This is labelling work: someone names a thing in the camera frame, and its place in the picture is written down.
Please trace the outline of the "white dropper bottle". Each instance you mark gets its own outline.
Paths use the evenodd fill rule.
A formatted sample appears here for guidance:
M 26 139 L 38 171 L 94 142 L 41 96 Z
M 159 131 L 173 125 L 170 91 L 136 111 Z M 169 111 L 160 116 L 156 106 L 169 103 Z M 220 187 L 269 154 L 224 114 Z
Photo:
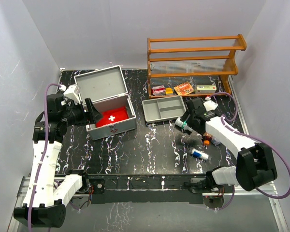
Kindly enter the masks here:
M 186 123 L 186 121 L 182 121 L 181 117 L 178 117 L 175 121 L 175 125 L 178 126 L 180 129 L 184 130 L 184 131 L 190 131 L 192 132 L 192 128 L 189 127 Z

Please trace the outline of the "brown glass bottle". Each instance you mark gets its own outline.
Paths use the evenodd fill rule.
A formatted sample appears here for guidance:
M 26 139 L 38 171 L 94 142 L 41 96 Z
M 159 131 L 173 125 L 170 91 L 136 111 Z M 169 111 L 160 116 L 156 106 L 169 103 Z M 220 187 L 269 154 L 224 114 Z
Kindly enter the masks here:
M 204 146 L 209 146 L 212 140 L 212 135 L 205 132 L 202 136 L 202 143 Z

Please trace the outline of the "red first aid kit pouch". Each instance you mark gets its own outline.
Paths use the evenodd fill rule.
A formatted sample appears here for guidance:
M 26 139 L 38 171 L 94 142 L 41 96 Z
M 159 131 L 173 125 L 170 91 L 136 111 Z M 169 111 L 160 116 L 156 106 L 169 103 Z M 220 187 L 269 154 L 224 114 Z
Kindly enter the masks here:
M 102 119 L 95 124 L 97 128 L 129 119 L 125 107 L 120 107 L 114 110 L 102 112 L 102 116 L 103 116 Z

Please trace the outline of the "grey medicine case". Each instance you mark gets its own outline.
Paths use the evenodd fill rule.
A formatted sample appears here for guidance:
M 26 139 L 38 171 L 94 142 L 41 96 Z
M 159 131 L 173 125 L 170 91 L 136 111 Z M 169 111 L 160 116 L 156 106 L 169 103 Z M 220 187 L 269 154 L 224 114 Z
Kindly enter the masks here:
M 136 114 L 128 95 L 127 86 L 119 65 L 76 75 L 75 83 L 80 87 L 80 98 L 90 98 L 100 112 L 125 107 L 129 119 L 96 127 L 87 125 L 86 130 L 92 140 L 98 140 L 137 128 Z

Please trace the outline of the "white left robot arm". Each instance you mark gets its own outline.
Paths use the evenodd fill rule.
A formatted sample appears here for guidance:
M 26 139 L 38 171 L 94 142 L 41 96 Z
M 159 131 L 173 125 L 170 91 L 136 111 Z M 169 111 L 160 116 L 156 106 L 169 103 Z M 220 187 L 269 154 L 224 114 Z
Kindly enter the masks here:
M 22 206 L 13 211 L 14 219 L 29 229 L 60 228 L 73 195 L 89 190 L 87 173 L 80 169 L 68 171 L 55 187 L 57 159 L 69 126 L 85 126 L 102 119 L 90 98 L 81 103 L 62 93 L 50 94 L 45 97 L 44 105 L 46 108 L 34 125 L 34 155 L 28 190 Z

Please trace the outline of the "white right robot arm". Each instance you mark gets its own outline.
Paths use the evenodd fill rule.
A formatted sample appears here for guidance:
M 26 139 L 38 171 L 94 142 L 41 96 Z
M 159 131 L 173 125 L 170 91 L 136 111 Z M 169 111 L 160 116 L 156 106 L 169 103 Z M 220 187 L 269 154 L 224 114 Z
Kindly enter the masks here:
M 217 109 L 206 109 L 204 102 L 195 98 L 187 102 L 187 110 L 181 117 L 182 129 L 216 137 L 236 158 L 232 167 L 216 167 L 206 173 L 204 187 L 216 192 L 223 185 L 241 186 L 246 191 L 277 179 L 272 149 L 263 142 L 256 142 L 241 135 L 229 125 Z

